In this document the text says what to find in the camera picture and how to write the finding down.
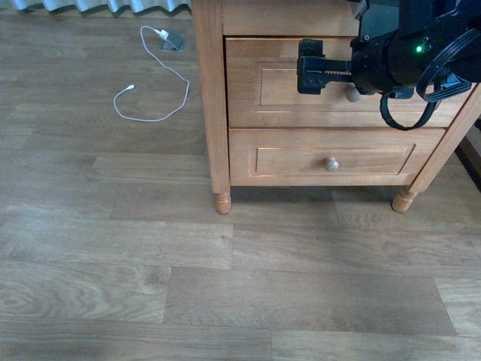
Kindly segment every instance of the turned wooden leg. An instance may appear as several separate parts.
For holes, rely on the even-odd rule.
[[[396,199],[392,202],[392,209],[398,213],[403,213],[412,205],[413,200],[419,193],[402,190]]]
[[[216,211],[218,214],[227,214],[231,210],[231,193],[216,194]]]

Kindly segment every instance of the nightstand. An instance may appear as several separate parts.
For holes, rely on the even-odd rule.
[[[216,209],[231,186],[404,186],[407,210],[481,114],[481,88],[441,103],[422,129],[389,128],[380,96],[349,102],[345,83],[320,96],[298,94],[303,38],[324,41],[329,59],[350,59],[358,22],[344,0],[192,0],[204,121]],[[393,117],[412,125],[419,97],[393,100]]]

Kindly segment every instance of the wooden drawer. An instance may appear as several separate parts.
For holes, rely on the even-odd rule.
[[[231,184],[410,184],[443,134],[443,129],[230,129]],[[330,158],[338,162],[334,171],[326,170]]]
[[[380,127],[380,95],[346,99],[345,83],[329,83],[320,96],[297,92],[296,61],[302,38],[227,38],[228,121],[232,128]],[[350,38],[324,38],[329,59],[349,60]],[[447,127],[468,93],[443,101],[427,127]],[[391,100],[393,117],[413,125],[425,108],[417,96]]]

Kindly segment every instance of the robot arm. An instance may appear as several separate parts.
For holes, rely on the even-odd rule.
[[[380,112],[393,128],[426,124],[439,101],[481,82],[481,2],[478,0],[347,0],[359,20],[350,61],[326,59],[322,41],[299,44],[298,91],[320,94],[330,81],[352,82],[363,95],[382,94]],[[429,85],[434,92],[426,94]],[[428,103],[418,123],[404,127],[388,99]]]

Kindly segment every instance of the black cable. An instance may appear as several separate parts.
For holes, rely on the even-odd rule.
[[[390,94],[391,93],[384,93],[383,96],[381,97],[380,112],[386,124],[391,128],[404,130],[404,131],[421,128],[431,118],[431,115],[433,115],[434,110],[436,109],[436,106],[437,106],[437,102],[429,102],[426,105],[426,108],[422,113],[422,116],[419,118],[416,124],[414,124],[413,126],[402,126],[392,118],[392,115],[389,112],[388,99]]]
[[[463,35],[456,38],[451,44],[443,49],[432,61],[432,63],[426,68],[418,82],[416,91],[421,98],[427,102],[438,102],[442,99],[449,98],[450,96],[456,96],[463,92],[468,91],[471,88],[471,83],[461,79],[461,83],[455,86],[443,90],[436,90],[431,94],[426,94],[426,90],[436,78],[436,76],[441,73],[446,64],[452,61],[466,46],[471,44],[473,41],[481,38],[481,32],[472,28],[465,32]]]

